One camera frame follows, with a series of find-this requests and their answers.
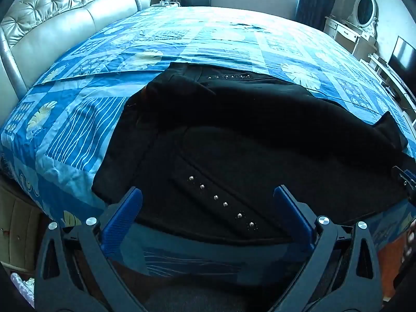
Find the cream bedside cabinet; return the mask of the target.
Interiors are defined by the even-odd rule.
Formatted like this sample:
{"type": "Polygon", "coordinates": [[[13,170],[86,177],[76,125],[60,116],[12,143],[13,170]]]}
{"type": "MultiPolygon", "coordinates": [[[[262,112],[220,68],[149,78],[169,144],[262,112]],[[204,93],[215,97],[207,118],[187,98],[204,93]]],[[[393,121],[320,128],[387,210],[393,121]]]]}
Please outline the cream bedside cabinet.
{"type": "Polygon", "coordinates": [[[1,176],[1,263],[11,270],[35,270],[41,211],[13,181],[1,176]]]}

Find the black studded pants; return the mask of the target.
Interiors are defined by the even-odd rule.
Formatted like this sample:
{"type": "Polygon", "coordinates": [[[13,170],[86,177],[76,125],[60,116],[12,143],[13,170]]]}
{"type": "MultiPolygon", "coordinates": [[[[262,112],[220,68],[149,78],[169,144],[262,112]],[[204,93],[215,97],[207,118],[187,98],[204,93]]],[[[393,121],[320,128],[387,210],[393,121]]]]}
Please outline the black studded pants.
{"type": "Polygon", "coordinates": [[[285,244],[275,188],[352,223],[407,197],[406,147],[390,113],[368,124],[299,84],[172,63],[126,101],[92,191],[115,204],[140,189],[136,221],[172,235],[285,244]]]}

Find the white oval vanity mirror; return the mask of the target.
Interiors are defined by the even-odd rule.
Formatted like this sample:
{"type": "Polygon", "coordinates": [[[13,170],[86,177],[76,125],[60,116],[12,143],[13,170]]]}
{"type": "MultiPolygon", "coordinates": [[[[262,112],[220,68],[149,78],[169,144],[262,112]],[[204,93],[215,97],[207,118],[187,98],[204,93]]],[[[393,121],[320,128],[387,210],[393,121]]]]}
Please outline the white oval vanity mirror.
{"type": "Polygon", "coordinates": [[[355,0],[348,22],[364,33],[376,38],[378,6],[376,0],[355,0]]]}

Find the white tv cabinet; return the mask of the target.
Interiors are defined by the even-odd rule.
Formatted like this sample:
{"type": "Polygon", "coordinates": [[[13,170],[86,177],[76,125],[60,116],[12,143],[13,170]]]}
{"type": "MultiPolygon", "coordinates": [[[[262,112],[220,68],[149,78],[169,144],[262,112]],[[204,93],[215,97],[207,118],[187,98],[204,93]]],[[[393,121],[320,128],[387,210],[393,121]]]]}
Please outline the white tv cabinet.
{"type": "Polygon", "coordinates": [[[368,55],[368,59],[369,61],[360,59],[360,63],[378,79],[395,103],[405,112],[412,128],[415,129],[415,95],[388,64],[380,62],[375,54],[368,55]]]}

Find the brown wooden door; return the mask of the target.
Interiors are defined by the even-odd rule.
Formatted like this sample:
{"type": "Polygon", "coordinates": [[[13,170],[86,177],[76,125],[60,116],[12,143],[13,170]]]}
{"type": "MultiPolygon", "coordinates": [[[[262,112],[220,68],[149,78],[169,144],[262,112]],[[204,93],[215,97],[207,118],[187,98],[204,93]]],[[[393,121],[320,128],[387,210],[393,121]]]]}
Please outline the brown wooden door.
{"type": "Polygon", "coordinates": [[[403,250],[406,245],[407,233],[403,233],[394,242],[385,245],[378,252],[381,271],[381,286],[385,299],[390,299],[395,294],[393,280],[399,272],[403,250]]]}

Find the black flat television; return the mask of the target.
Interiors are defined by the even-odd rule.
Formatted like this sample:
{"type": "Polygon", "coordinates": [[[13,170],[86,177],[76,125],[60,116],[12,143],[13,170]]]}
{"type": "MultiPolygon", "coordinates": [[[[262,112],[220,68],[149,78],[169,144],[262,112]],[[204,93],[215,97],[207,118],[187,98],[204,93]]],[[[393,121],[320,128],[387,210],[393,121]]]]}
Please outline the black flat television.
{"type": "Polygon", "coordinates": [[[415,92],[416,51],[402,37],[398,37],[388,65],[402,79],[406,86],[415,92]]]}

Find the blue patterned bed sheet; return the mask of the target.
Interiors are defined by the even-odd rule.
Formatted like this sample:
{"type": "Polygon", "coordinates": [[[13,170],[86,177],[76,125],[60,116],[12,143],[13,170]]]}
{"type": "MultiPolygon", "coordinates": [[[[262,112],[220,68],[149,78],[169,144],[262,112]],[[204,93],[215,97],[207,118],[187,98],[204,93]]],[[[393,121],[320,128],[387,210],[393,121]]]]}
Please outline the blue patterned bed sheet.
{"type": "MultiPolygon", "coordinates": [[[[1,170],[63,227],[110,205],[93,191],[126,101],[172,63],[269,75],[374,124],[390,113],[415,159],[415,131],[375,77],[323,32],[277,16],[214,7],[150,8],[116,21],[55,60],[1,127],[1,170]]],[[[377,248],[415,219],[407,197],[366,222],[377,248]]],[[[296,263],[282,244],[219,244],[136,220],[114,259],[145,275],[274,282],[296,263]]]]}

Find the white dressing table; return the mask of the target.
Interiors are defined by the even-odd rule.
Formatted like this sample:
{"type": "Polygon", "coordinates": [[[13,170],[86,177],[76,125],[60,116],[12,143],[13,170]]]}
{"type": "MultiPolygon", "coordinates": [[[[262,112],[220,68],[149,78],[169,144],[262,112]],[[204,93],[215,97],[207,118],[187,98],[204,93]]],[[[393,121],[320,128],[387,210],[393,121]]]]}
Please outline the white dressing table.
{"type": "Polygon", "coordinates": [[[357,60],[369,62],[370,56],[377,53],[376,40],[368,32],[349,24],[347,21],[325,17],[324,32],[357,60]]]}

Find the cream tufted leather headboard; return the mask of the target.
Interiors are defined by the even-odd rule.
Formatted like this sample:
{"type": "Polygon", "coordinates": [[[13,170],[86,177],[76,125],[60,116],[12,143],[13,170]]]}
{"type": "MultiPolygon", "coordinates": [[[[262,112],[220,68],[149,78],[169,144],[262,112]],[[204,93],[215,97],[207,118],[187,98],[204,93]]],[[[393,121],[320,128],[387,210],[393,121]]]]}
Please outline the cream tufted leather headboard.
{"type": "Polygon", "coordinates": [[[15,0],[1,19],[1,121],[56,59],[151,0],[15,0]]]}

